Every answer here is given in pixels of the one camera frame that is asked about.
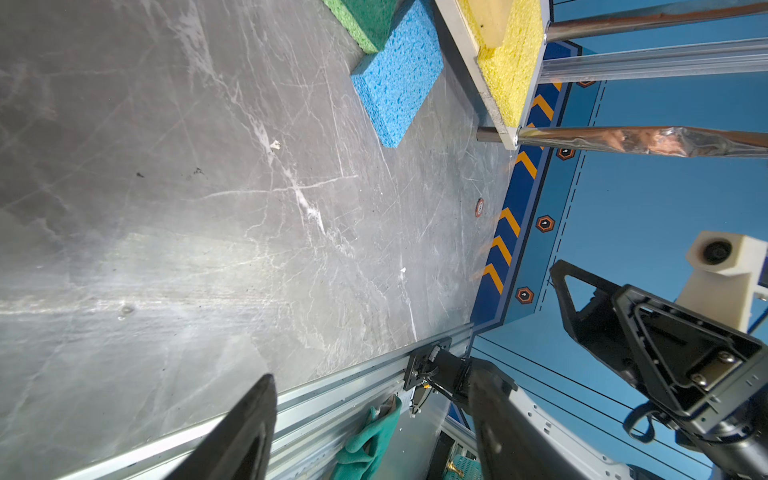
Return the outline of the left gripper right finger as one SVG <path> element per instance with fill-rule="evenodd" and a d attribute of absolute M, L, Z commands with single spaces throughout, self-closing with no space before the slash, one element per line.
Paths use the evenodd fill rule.
<path fill-rule="evenodd" d="M 531 424 L 509 396 L 514 380 L 485 360 L 474 360 L 469 374 L 469 406 L 477 429 L 478 453 L 486 479 L 582 479 Z"/>

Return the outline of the yellow-green sponge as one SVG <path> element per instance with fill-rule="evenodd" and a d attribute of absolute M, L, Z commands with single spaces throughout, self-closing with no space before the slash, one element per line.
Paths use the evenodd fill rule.
<path fill-rule="evenodd" d="M 470 13 L 469 1 L 459 3 L 462 14 L 478 44 L 477 63 L 489 92 L 506 126 L 516 128 L 521 122 L 528 90 L 544 43 L 541 3 L 514 0 L 503 44 L 485 48 L 477 24 Z"/>
<path fill-rule="evenodd" d="M 485 48 L 503 44 L 514 0 L 470 0 L 469 8 Z"/>

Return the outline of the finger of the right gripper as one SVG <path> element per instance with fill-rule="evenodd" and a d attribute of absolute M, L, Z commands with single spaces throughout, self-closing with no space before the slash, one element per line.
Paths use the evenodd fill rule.
<path fill-rule="evenodd" d="M 553 264 L 550 277 L 568 335 L 631 387 L 637 387 L 639 370 L 612 303 L 621 286 L 565 260 Z M 583 307 L 575 306 L 568 278 L 591 288 L 591 297 Z"/>

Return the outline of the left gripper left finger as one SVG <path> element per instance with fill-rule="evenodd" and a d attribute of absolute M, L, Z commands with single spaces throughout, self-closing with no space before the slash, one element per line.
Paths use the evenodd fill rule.
<path fill-rule="evenodd" d="M 168 477 L 172 480 L 266 476 L 277 420 L 277 390 L 263 375 Z"/>

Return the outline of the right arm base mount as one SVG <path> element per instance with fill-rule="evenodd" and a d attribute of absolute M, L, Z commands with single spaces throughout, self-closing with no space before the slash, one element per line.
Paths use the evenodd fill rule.
<path fill-rule="evenodd" d="M 404 390 L 413 390 L 409 410 L 418 414 L 432 392 L 469 411 L 469 358 L 452 354 L 452 340 L 443 337 L 410 353 L 404 374 Z"/>

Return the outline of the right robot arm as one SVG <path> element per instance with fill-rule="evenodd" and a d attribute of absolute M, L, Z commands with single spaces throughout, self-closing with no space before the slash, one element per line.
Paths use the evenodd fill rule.
<path fill-rule="evenodd" d="M 550 269 L 569 336 L 646 398 L 623 422 L 707 456 L 727 479 L 767 476 L 767 346 L 713 318 L 564 260 Z"/>

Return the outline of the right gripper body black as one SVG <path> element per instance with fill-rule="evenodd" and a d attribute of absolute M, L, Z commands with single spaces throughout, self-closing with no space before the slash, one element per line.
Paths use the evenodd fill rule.
<path fill-rule="evenodd" d="M 767 346 L 626 285 L 611 296 L 626 349 L 618 375 L 688 432 L 767 415 Z"/>

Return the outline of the green scouring sponge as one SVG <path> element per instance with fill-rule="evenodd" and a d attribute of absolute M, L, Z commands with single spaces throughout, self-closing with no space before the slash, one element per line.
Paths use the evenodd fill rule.
<path fill-rule="evenodd" d="M 366 54 L 381 51 L 390 36 L 397 0 L 324 0 Z"/>

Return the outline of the blue sponge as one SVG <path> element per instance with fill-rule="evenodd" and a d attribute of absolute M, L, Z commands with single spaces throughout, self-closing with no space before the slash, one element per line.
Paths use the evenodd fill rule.
<path fill-rule="evenodd" d="M 433 7 L 404 2 L 383 50 L 365 56 L 351 74 L 384 147 L 400 144 L 443 69 Z"/>

